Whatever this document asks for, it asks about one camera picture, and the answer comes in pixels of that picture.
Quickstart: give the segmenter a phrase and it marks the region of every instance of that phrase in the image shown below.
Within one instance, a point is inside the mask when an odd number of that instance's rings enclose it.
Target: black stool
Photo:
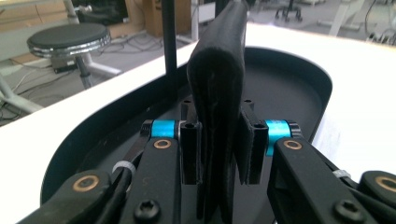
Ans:
[[[296,18],[298,21],[302,21],[303,18],[301,17],[301,9],[299,7],[295,7],[293,5],[294,0],[289,1],[289,5],[287,7],[280,7],[275,14],[275,18],[279,19],[279,11],[282,11],[282,17],[285,18],[285,21],[289,21],[289,13],[296,12]]]
[[[74,56],[85,89],[92,86],[91,73],[82,54],[110,43],[110,32],[102,24],[81,23],[49,28],[32,35],[27,45],[32,54],[41,58]]]

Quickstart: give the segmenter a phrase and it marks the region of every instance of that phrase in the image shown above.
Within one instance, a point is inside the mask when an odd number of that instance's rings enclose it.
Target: black mechanical arm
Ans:
[[[268,212],[278,223],[396,223],[395,175],[372,171],[355,183],[296,122],[264,120],[242,101],[247,9],[230,2],[199,41],[180,119],[146,120],[111,175],[71,176],[20,223],[180,223],[183,197],[195,221],[233,223],[235,177],[261,183],[264,157],[272,157]]]

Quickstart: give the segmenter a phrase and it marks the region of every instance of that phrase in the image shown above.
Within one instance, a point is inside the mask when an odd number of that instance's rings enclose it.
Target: gray floor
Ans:
[[[367,16],[373,1],[366,0],[361,11],[348,21],[358,24],[361,27],[359,31],[341,30],[338,34],[339,37],[366,41],[371,33],[394,35],[394,31],[389,30],[389,28],[392,27],[391,23],[394,15],[396,15],[396,12],[394,12],[396,7],[391,9],[392,4],[377,0]],[[276,19],[276,9],[285,6],[287,3],[288,1],[284,0],[257,2],[250,10],[248,19],[252,22],[327,35],[330,27],[319,26],[318,21],[332,21],[339,8],[340,0],[326,1],[314,5],[296,1],[294,5],[302,9],[302,21],[295,20],[293,13],[290,13],[289,22],[285,22],[281,18]],[[204,30],[205,27],[201,27],[200,31],[203,32]],[[177,41],[178,47],[185,44]],[[127,71],[161,55],[163,55],[163,40],[143,32],[113,40],[110,46],[93,52],[92,59],[97,63]],[[45,60],[29,65],[14,65],[12,61],[0,62],[0,72],[17,94],[43,106],[52,105],[84,91],[77,70],[55,74],[50,67],[50,62]],[[110,78],[112,77],[92,74],[94,84]],[[7,125],[23,116],[26,115],[18,108],[0,102],[0,126]]]

